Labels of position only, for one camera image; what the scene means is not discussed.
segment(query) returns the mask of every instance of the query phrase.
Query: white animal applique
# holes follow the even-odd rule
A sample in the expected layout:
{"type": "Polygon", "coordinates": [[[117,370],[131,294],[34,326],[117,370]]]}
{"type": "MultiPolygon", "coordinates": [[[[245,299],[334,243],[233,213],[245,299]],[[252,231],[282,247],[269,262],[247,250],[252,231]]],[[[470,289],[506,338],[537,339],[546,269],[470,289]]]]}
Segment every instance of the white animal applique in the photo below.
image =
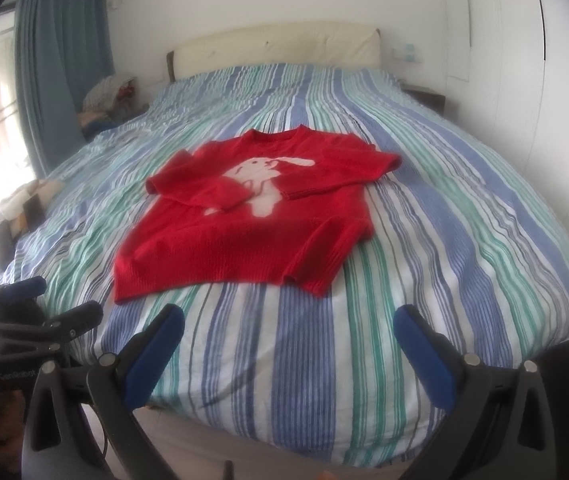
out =
{"type": "MultiPolygon", "coordinates": [[[[315,161],[310,158],[297,158],[294,156],[266,158],[264,156],[256,156],[245,160],[224,174],[224,176],[232,178],[238,184],[242,184],[242,186],[253,192],[253,197],[247,200],[247,203],[251,205],[253,216],[260,218],[269,216],[273,212],[274,206],[282,200],[282,194],[271,182],[272,178],[280,174],[276,170],[276,166],[280,161],[296,164],[297,166],[315,165],[315,161]]],[[[217,209],[208,208],[204,211],[204,214],[210,215],[217,211],[217,209]]]]}

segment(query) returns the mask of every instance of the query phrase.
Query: striped bedsheet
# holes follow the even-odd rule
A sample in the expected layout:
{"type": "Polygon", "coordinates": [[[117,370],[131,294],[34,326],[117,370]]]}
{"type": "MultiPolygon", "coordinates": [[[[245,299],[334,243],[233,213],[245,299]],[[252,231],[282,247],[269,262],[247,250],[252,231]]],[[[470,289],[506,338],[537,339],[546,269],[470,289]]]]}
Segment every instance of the striped bedsheet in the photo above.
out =
{"type": "Polygon", "coordinates": [[[564,229],[500,156],[385,72],[274,64],[181,80],[53,176],[68,186],[2,280],[43,275],[49,315],[103,304],[103,323],[74,348],[88,362],[178,304],[186,333],[152,402],[234,434],[356,466],[411,456],[441,415],[392,336],[405,303],[492,365],[518,365],[569,338],[564,229]],[[114,255],[154,200],[146,177],[182,148],[300,123],[353,132],[404,159],[367,186],[375,236],[352,251],[325,298],[205,283],[113,304],[114,255]]]}

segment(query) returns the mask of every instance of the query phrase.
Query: bedside table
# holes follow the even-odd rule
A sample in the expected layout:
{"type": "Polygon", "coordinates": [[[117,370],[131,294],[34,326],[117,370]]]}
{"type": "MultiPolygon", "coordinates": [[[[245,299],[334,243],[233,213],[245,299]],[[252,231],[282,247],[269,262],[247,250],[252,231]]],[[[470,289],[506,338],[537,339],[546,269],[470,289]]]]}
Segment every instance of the bedside table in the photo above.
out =
{"type": "Polygon", "coordinates": [[[420,104],[430,108],[440,115],[444,115],[444,103],[446,101],[446,97],[442,94],[424,86],[400,83],[400,88],[405,94],[409,94],[420,104]]]}

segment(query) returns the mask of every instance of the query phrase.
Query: sweater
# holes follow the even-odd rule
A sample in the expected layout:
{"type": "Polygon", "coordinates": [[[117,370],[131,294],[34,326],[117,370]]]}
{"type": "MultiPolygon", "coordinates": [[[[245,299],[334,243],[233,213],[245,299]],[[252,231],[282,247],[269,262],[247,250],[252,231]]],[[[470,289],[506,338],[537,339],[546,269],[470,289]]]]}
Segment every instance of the sweater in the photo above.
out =
{"type": "Polygon", "coordinates": [[[115,300],[203,282],[295,283],[322,296],[373,224],[363,185],[401,164],[354,134],[249,130],[176,153],[120,246],[115,300]]]}

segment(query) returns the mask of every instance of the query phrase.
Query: cream headboard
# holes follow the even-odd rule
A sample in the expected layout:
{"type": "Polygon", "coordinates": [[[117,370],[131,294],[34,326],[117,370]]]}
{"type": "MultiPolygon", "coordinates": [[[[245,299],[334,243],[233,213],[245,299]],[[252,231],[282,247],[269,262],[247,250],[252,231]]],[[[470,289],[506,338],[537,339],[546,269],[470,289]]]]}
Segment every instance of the cream headboard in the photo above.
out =
{"type": "Polygon", "coordinates": [[[167,54],[171,82],[229,66],[262,63],[380,68],[379,30],[359,23],[275,23],[196,38],[167,54]]]}

